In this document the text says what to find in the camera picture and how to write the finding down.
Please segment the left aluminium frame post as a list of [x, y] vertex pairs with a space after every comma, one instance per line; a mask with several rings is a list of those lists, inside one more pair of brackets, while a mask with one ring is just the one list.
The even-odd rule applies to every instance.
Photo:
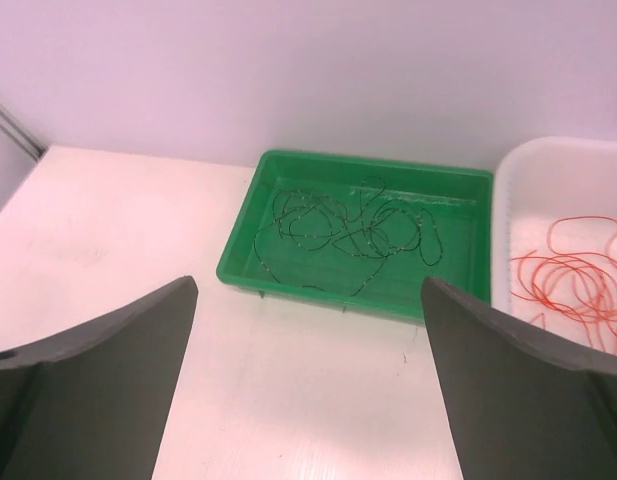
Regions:
[[48, 147], [0, 103], [0, 131], [38, 163]]

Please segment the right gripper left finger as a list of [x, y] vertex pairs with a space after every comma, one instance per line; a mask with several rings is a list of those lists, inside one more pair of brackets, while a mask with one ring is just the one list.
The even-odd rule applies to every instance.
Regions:
[[149, 479], [192, 329], [190, 276], [0, 352], [0, 479]]

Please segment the white solid plastic basket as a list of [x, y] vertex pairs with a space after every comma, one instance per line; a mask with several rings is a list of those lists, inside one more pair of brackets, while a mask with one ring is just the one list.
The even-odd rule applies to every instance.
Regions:
[[617, 355], [617, 141], [544, 137], [494, 177], [491, 304]]

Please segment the green plastic tray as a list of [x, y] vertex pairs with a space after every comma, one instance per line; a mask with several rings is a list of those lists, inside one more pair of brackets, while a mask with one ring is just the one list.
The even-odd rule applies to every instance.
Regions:
[[262, 295], [415, 321], [428, 277], [488, 301], [493, 183], [479, 169], [270, 150], [217, 277]]

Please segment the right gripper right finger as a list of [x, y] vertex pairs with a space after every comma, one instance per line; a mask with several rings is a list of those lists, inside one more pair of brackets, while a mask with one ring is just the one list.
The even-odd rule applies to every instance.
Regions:
[[428, 277], [421, 301], [466, 479], [617, 479], [617, 356]]

